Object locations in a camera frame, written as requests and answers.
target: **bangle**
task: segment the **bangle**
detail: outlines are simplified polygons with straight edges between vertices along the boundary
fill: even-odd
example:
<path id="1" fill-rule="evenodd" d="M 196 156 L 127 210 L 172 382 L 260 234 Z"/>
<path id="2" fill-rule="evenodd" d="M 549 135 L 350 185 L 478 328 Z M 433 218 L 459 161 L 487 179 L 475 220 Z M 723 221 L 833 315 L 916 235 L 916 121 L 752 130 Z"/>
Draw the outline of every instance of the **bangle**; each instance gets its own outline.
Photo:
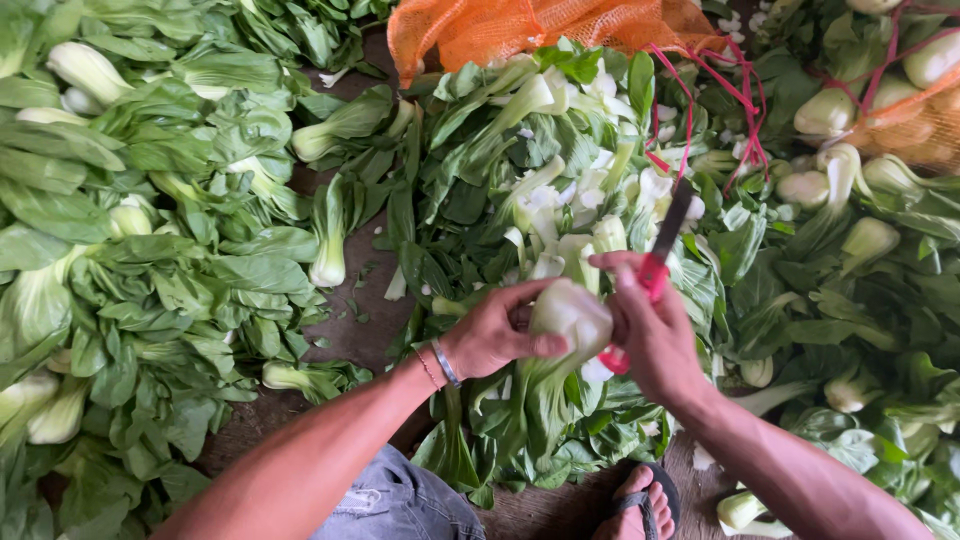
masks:
<path id="1" fill-rule="evenodd" d="M 433 372 L 430 371 L 429 367 L 427 367 L 426 360 L 424 360 L 423 356 L 420 355 L 420 351 L 417 349 L 414 349 L 414 353 L 417 353 L 417 358 L 420 359 L 420 364 L 423 365 L 423 369 L 426 370 L 426 374 L 430 376 L 430 379 L 433 381 L 433 385 L 436 386 L 438 390 L 443 389 L 443 387 L 440 386 L 440 383 L 437 382 L 437 378 L 433 376 Z"/>
<path id="2" fill-rule="evenodd" d="M 433 352 L 437 354 L 437 361 L 440 362 L 440 367 L 444 369 L 446 377 L 450 379 L 450 382 L 453 382 L 454 388 L 459 388 L 462 383 L 457 379 L 457 376 L 454 375 L 453 368 L 450 367 L 450 362 L 446 361 L 444 350 L 440 348 L 440 341 L 434 337 L 430 340 L 430 345 L 433 345 Z"/>

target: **red knife handle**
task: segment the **red knife handle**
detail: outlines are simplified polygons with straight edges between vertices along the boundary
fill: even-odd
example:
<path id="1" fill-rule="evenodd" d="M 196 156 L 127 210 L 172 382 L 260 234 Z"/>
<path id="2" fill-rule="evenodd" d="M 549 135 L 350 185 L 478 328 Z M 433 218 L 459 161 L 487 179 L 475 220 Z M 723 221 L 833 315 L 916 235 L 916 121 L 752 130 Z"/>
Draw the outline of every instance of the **red knife handle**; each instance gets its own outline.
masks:
<path id="1" fill-rule="evenodd" d="M 651 304 L 660 301 L 660 294 L 663 292 L 663 284 L 666 282 L 669 270 L 662 260 L 652 257 L 649 253 L 643 255 L 643 262 L 640 269 L 636 271 L 636 280 L 647 292 L 647 298 Z"/>
<path id="2" fill-rule="evenodd" d="M 663 284 L 666 283 L 669 274 L 666 264 L 656 257 L 651 257 L 650 254 L 644 254 L 640 269 L 636 271 L 636 281 L 647 293 L 651 304 L 660 301 Z M 597 359 L 617 375 L 623 375 L 630 370 L 630 357 L 616 345 L 608 345 L 602 353 L 597 355 Z"/>

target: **gray jeans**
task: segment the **gray jeans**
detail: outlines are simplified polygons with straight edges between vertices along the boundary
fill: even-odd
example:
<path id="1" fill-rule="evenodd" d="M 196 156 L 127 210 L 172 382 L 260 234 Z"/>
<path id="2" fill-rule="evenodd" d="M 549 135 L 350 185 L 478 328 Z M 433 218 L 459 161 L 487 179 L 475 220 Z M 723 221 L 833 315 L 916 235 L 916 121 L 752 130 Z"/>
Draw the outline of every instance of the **gray jeans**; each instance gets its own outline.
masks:
<path id="1" fill-rule="evenodd" d="M 483 540 L 480 520 L 443 480 L 387 445 L 310 540 Z"/>

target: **sandal strap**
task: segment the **sandal strap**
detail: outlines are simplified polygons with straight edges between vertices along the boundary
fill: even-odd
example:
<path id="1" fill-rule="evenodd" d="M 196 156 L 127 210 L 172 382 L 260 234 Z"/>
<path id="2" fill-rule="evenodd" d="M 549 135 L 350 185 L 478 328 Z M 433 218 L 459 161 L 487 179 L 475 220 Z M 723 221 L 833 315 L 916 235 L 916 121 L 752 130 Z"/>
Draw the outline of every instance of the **sandal strap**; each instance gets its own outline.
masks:
<path id="1" fill-rule="evenodd" d="M 626 497 L 620 497 L 612 501 L 611 515 L 615 516 L 627 510 L 631 506 L 639 506 L 640 514 L 643 515 L 643 531 L 646 540 L 658 540 L 657 516 L 654 514 L 654 505 L 650 501 L 650 495 L 646 491 L 631 493 Z"/>

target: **wooden floor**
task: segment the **wooden floor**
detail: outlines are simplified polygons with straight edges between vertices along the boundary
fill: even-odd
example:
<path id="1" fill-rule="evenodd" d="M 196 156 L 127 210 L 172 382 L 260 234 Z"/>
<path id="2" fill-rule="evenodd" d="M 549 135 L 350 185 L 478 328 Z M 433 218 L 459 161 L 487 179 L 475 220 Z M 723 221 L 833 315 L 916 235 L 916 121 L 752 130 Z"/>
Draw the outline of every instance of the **wooden floor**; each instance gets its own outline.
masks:
<path id="1" fill-rule="evenodd" d="M 387 83 L 396 88 L 396 72 L 387 50 L 386 35 L 380 33 L 368 36 L 365 50 L 368 61 L 392 74 Z M 309 73 L 314 81 L 314 88 L 324 91 L 316 77 L 317 72 Z M 341 79 L 330 91 L 351 99 L 363 88 L 377 83 L 376 80 L 354 72 Z M 328 176 L 301 168 L 295 174 L 292 187 L 304 194 L 310 194 L 318 184 L 327 180 Z M 381 212 L 371 223 L 348 239 L 345 249 L 348 277 L 330 298 L 337 312 L 347 309 L 345 299 L 353 294 L 357 270 L 368 261 L 376 261 L 378 266 L 366 277 L 367 285 L 355 291 L 356 303 L 362 311 L 371 315 L 370 321 L 367 324 L 357 324 L 353 322 L 352 316 L 347 316 L 343 319 L 332 318 L 305 329 L 308 341 L 312 341 L 311 337 L 323 335 L 332 343 L 332 347 L 327 349 L 313 347 L 307 353 L 306 359 L 347 358 L 359 365 L 370 367 L 374 372 L 382 371 L 387 361 L 383 351 L 413 307 L 411 297 L 396 303 L 383 299 L 383 293 L 396 268 L 396 259 L 392 252 L 375 251 L 371 242 L 373 231 L 377 227 L 385 226 L 386 218 Z M 310 407 L 295 391 L 275 391 L 263 387 L 259 391 L 261 397 L 258 400 L 249 404 L 236 404 L 230 422 L 218 434 L 207 438 L 204 452 L 197 463 L 205 473 L 218 475 L 271 431 Z M 391 443 L 408 452 L 430 429 L 429 417 L 425 410 L 421 410 L 391 439 Z M 724 476 L 715 466 L 708 472 L 693 471 L 692 449 L 692 441 L 681 433 L 664 459 L 664 466 L 677 482 L 684 498 L 681 523 L 674 537 L 690 540 L 726 538 L 716 525 L 714 508 L 723 496 L 732 492 L 735 481 Z M 522 493 L 512 494 L 497 488 L 496 508 L 493 511 L 477 508 L 477 514 L 491 540 L 590 538 L 606 514 L 607 503 L 613 491 L 627 477 L 630 467 L 629 463 L 623 462 L 606 471 L 588 475 L 582 484 L 565 484 L 556 490 L 530 487 Z"/>

